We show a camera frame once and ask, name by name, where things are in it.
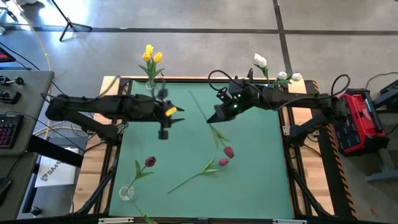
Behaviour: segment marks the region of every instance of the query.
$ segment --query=computer keyboard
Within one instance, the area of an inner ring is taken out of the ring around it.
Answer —
[[[0,114],[0,150],[12,149],[23,119],[24,115]]]

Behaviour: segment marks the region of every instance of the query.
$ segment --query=green table surface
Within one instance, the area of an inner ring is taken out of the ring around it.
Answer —
[[[168,83],[169,99],[185,109],[173,118],[185,118],[159,140],[159,123],[130,123],[124,130],[110,215],[140,216],[131,201],[119,198],[119,189],[134,179],[137,159],[155,156],[154,174],[134,183],[134,202],[150,217],[172,218],[292,218],[279,117],[275,111],[252,108],[235,120],[214,126],[231,142],[235,157],[214,174],[199,175],[172,193],[167,192],[201,171],[214,157],[227,158],[215,147],[209,125],[189,90],[209,118],[222,102],[207,83]],[[150,95],[145,84],[134,82],[132,93]]]

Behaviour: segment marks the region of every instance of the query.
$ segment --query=vase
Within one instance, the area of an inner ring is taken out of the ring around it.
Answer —
[[[136,195],[136,189],[130,184],[125,184],[119,189],[119,197],[123,201],[133,200]]]
[[[154,89],[156,87],[156,82],[155,81],[148,81],[145,83],[145,86],[147,87],[148,90]]]

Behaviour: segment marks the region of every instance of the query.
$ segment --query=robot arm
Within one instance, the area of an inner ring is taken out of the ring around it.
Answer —
[[[69,97],[58,95],[52,98],[45,112],[48,119],[70,121],[83,130],[91,130],[107,142],[121,141],[118,127],[114,124],[101,124],[79,112],[99,113],[108,119],[123,119],[135,122],[159,122],[159,139],[168,139],[165,128],[183,119],[172,119],[172,113],[183,111],[171,101],[158,100],[146,95],[113,95],[101,98]]]
[[[235,77],[228,88],[218,91],[217,97],[223,102],[215,105],[216,113],[207,123],[231,121],[252,107],[264,110],[279,110],[284,106],[320,109],[322,114],[312,118],[303,125],[290,127],[291,143],[303,145],[307,134],[323,128],[328,124],[346,120],[344,103],[338,98],[324,94],[285,93],[279,89],[256,85],[245,79]]]

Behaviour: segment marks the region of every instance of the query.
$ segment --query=red tulip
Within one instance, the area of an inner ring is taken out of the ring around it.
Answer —
[[[220,161],[219,161],[220,166],[225,166],[228,162],[229,162],[228,159],[220,159]]]
[[[229,146],[225,147],[224,153],[231,159],[234,157],[234,151],[232,150],[232,147]]]
[[[151,156],[150,158],[148,158],[147,160],[145,160],[145,166],[146,167],[152,167],[154,166],[156,163],[156,159],[154,156]]]

